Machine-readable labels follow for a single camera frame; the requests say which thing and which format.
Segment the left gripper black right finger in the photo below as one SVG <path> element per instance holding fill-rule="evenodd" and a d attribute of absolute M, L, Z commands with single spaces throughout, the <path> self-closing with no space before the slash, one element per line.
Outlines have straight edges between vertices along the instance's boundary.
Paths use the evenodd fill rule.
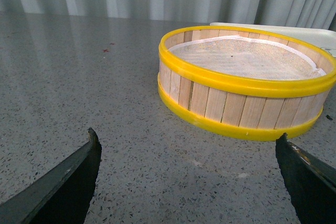
<path fill-rule="evenodd" d="M 276 158 L 301 223 L 335 223 L 335 169 L 292 142 L 276 139 Z"/>

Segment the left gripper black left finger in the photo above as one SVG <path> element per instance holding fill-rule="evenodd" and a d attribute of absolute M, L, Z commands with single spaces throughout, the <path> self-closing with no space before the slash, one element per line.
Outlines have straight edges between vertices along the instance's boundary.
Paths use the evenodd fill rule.
<path fill-rule="evenodd" d="M 88 134 L 85 145 L 1 204 L 1 223 L 84 223 L 102 152 L 96 132 Z"/>

